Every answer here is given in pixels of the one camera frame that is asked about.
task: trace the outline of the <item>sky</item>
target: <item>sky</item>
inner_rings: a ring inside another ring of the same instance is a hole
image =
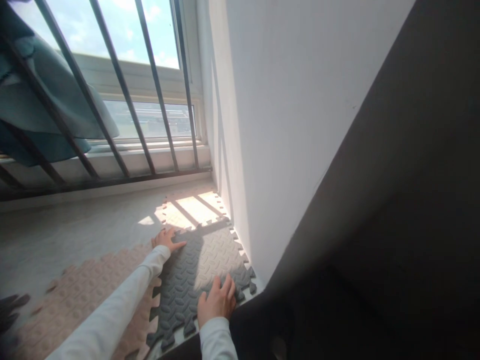
[[[116,55],[120,60],[148,64],[135,0],[98,0]],[[109,58],[89,0],[47,0],[73,53]],[[34,0],[10,2],[17,14],[47,43],[58,45]],[[179,69],[169,0],[142,0],[157,66]]]

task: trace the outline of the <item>gray foam mat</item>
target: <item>gray foam mat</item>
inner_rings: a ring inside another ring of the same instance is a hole
[[[160,306],[150,311],[150,320],[158,316],[158,328],[148,334],[147,345],[152,349],[162,340],[162,350],[175,343],[174,331],[185,326],[183,334],[188,336],[197,331],[194,319],[197,317],[197,303],[200,294],[208,293],[215,275],[222,284],[230,273],[236,285],[236,300],[245,299],[242,290],[249,288],[253,294],[257,290],[251,282],[255,277],[252,268],[247,269],[249,260],[240,256],[242,245],[234,241],[232,225],[228,218],[207,226],[198,226],[194,231],[175,233],[174,242],[186,241],[186,245],[174,252],[163,266],[161,286],[153,289],[153,297],[160,293]]]

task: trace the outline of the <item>interlocking foam tile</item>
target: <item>interlocking foam tile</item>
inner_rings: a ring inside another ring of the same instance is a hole
[[[184,233],[207,222],[216,223],[226,215],[222,199],[211,186],[195,187],[169,194],[155,215],[168,230],[174,227]]]
[[[80,267],[70,266],[63,276],[48,286],[45,298],[33,310],[32,319],[18,330],[19,359],[42,360],[55,350],[145,259],[152,250],[150,244],[122,249],[100,260],[90,259]],[[158,307],[160,297],[153,297],[156,278],[149,285],[131,322],[113,355],[124,359],[136,353],[143,359],[149,352],[148,333],[154,333],[158,319],[149,321],[150,308]]]
[[[247,270],[246,255],[240,256],[242,245],[234,241],[228,218],[216,223],[208,221],[207,226],[198,225],[195,231],[175,233],[175,241],[186,241],[185,247],[174,252],[163,266],[160,274],[162,285],[153,290],[160,293],[161,305],[152,308],[150,318],[158,317],[159,327],[147,336],[147,345],[152,347],[163,339],[161,348],[174,344],[174,331],[184,326],[183,334],[188,336],[197,331],[194,319],[197,317],[197,303],[202,291],[208,292],[215,275],[224,281],[228,273],[236,285],[236,297],[240,302],[245,298],[241,290],[250,288],[253,294],[256,286],[251,282],[255,277],[253,269]]]

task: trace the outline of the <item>window glass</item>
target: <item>window glass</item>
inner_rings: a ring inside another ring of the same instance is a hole
[[[135,124],[130,115],[129,107],[125,101],[104,100],[108,111],[115,121],[120,136],[117,139],[123,138],[138,138]],[[140,126],[143,131],[143,136],[146,138],[166,137],[164,118],[160,105],[153,102],[133,102]],[[175,137],[190,137],[190,119],[189,108],[187,105],[165,104],[166,117],[170,126],[171,136]]]
[[[71,51],[108,58],[102,34],[88,0],[47,0]],[[149,64],[135,0],[99,0],[110,37],[122,61]],[[179,69],[177,44],[169,0],[143,0],[143,11],[157,66]],[[33,0],[11,6],[47,43],[58,45]]]

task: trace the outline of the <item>white sleeve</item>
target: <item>white sleeve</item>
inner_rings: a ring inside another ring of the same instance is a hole
[[[150,281],[162,272],[169,257],[168,247],[155,247],[47,360],[110,359]]]
[[[201,327],[200,345],[203,360],[238,360],[229,321],[225,317],[214,317]]]

